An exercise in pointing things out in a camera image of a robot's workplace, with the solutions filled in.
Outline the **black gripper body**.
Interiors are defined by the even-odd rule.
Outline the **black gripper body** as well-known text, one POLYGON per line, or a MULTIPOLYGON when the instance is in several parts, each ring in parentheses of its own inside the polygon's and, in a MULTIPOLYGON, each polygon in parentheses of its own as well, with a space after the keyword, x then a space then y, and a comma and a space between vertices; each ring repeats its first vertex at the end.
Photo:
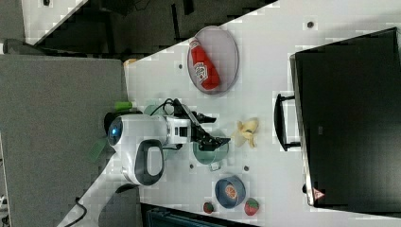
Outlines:
POLYGON ((190 141, 195 142, 199 145, 199 149, 202 151, 210 150, 214 151, 228 144, 231 139, 226 137, 215 137, 207 132, 199 121, 198 117, 186 106, 183 105, 178 98, 173 100, 174 116, 180 119, 190 120, 190 141))

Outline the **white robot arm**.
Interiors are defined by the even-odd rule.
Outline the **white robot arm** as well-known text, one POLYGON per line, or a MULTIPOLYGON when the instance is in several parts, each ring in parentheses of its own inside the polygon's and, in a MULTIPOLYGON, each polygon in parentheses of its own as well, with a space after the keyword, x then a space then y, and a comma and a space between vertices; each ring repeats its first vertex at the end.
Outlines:
POLYGON ((164 148, 197 144, 201 151, 214 151, 230 142, 201 125, 214 117, 191 111, 177 98, 167 99, 172 114, 123 113, 108 127, 107 142, 114 155, 57 227, 98 227, 99 216, 122 186, 158 183, 165 170, 164 148))

